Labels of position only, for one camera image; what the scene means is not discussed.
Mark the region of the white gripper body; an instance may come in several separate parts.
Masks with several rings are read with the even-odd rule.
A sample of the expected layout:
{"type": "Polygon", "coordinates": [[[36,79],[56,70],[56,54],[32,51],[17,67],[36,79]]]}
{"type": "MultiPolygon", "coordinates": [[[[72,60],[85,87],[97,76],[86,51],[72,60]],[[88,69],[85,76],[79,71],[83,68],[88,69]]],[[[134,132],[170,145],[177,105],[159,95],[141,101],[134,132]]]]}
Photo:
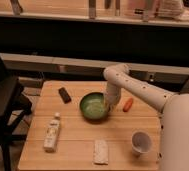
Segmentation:
{"type": "Polygon", "coordinates": [[[119,103],[121,94],[104,93],[104,105],[108,111],[113,111],[115,106],[119,103]]]}

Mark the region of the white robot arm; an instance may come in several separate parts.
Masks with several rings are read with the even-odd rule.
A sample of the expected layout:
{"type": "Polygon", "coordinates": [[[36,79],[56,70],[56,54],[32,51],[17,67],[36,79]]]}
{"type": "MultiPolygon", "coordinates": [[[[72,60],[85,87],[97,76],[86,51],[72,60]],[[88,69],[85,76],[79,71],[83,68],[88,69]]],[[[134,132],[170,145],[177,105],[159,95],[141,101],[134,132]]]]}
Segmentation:
{"type": "Polygon", "coordinates": [[[119,103],[124,88],[161,114],[158,171],[189,171],[189,93],[171,92],[130,77],[127,64],[108,66],[103,75],[109,111],[119,103]]]}

